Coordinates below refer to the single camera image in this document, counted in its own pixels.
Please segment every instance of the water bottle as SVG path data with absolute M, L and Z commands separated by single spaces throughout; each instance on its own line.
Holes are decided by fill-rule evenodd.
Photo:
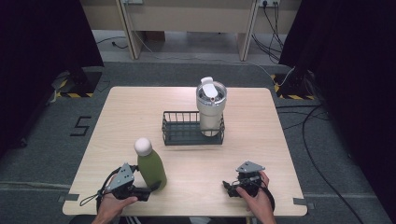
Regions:
M 139 138 L 134 143 L 137 153 L 137 166 L 147 186 L 151 190 L 163 189 L 166 185 L 166 174 L 163 161 L 147 138 Z
M 218 134 L 221 115 L 227 101 L 227 89 L 212 77 L 201 79 L 196 89 L 196 103 L 199 110 L 200 128 L 206 136 Z

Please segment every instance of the green bottle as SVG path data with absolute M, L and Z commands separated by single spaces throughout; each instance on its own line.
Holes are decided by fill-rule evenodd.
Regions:
M 166 174 L 163 161 L 147 138 L 139 138 L 134 143 L 137 153 L 137 166 L 147 186 L 151 190 L 163 189 L 166 185 Z

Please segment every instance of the black curtain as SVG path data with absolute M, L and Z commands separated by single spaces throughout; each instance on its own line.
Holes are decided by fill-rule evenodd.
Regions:
M 396 223 L 396 2 L 303 0 L 279 63 L 315 72 L 351 155 Z
M 78 0 L 0 3 L 0 156 L 27 134 L 63 71 L 103 66 Z

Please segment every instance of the yellow and black tape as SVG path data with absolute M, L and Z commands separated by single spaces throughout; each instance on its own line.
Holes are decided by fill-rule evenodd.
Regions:
M 59 88 L 60 91 L 56 95 L 57 97 L 82 98 L 82 97 L 92 97 L 93 96 L 93 92 L 71 92 L 71 91 L 69 91 L 68 89 L 71 89 L 71 90 L 73 90 L 73 89 L 70 87 L 67 87 L 67 85 L 70 84 L 67 81 L 68 81 L 68 79 L 64 80 L 61 83 L 61 86 Z
M 58 92 L 58 97 L 81 98 L 92 97 L 93 93 Z
M 276 80 L 276 75 L 271 75 L 273 81 Z M 293 94 L 285 94 L 282 92 L 282 88 L 280 88 L 279 83 L 276 83 L 274 88 L 276 92 L 276 96 L 281 99 L 292 99 L 292 100 L 314 100 L 314 96 L 309 92 L 309 90 L 305 90 L 303 92 L 294 92 Z

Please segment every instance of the human hand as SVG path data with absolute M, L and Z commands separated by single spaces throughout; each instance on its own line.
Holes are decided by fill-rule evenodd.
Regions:
M 118 200 L 112 193 L 105 194 L 99 207 L 98 215 L 92 224 L 107 224 L 115 217 L 120 216 L 124 207 L 137 202 L 136 197 Z
M 264 171 L 260 171 L 262 176 L 262 187 L 268 188 L 270 179 L 265 174 Z M 241 195 L 243 199 L 247 202 L 247 210 L 251 211 L 256 218 L 258 218 L 264 224 L 276 223 L 274 212 L 271 206 L 271 202 L 268 196 L 264 193 L 262 189 L 259 189 L 256 197 L 251 197 L 248 193 L 241 187 L 236 188 L 236 191 Z

